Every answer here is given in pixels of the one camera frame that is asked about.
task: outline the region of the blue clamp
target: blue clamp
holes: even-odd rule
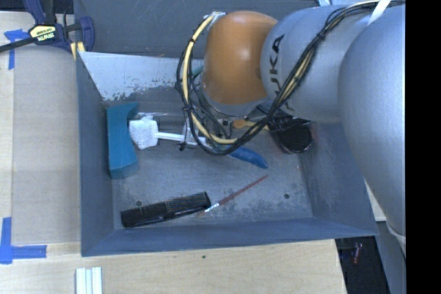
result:
[[[71,53],[72,40],[69,39],[69,29],[79,30],[83,32],[83,44],[87,51],[92,50],[95,41],[94,27],[90,17],[81,17],[79,25],[77,26],[62,26],[57,23],[53,10],[53,0],[23,0],[26,10],[32,15],[35,20],[35,26],[30,29],[30,32],[38,25],[51,25],[56,28],[57,38],[54,40],[35,41],[37,45],[52,45],[57,48],[64,49]]]
[[[3,219],[0,243],[0,264],[12,264],[12,261],[25,258],[46,258],[47,245],[11,245],[11,217]]]
[[[35,25],[29,29],[27,38],[0,46],[0,53],[31,43],[51,45],[72,53],[73,41],[69,38],[69,32],[77,30],[81,30],[83,33],[82,43],[84,49],[88,52],[92,50],[95,42],[92,19],[81,17],[77,23],[66,25],[64,18],[63,25],[61,25],[57,23],[53,2],[54,0],[23,0],[26,10],[35,20]]]

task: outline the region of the yellow cable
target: yellow cable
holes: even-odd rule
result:
[[[182,73],[182,91],[184,94],[185,102],[187,104],[189,104],[189,94],[188,94],[188,84],[187,84],[188,75],[187,75],[187,73],[188,73],[188,65],[189,65],[189,60],[190,60],[190,55],[192,53],[193,45],[196,42],[199,35],[201,34],[201,32],[205,29],[205,27],[207,27],[207,25],[212,21],[213,18],[214,18],[214,16],[211,15],[211,16],[207,17],[204,20],[204,22],[201,23],[201,25],[198,27],[198,29],[193,34],[193,37],[190,40],[190,42],[188,43],[187,48],[185,50],[185,56],[184,56],[184,60],[183,60],[183,73]],[[237,141],[237,138],[219,138],[217,136],[211,135],[204,128],[204,126],[201,124],[201,122],[199,121],[197,116],[195,116],[193,113],[191,113],[191,115],[192,115],[193,121],[196,124],[196,126],[198,127],[199,131],[202,132],[202,134],[206,138],[209,138],[209,139],[213,140],[214,142],[222,144],[222,145],[231,145]]]

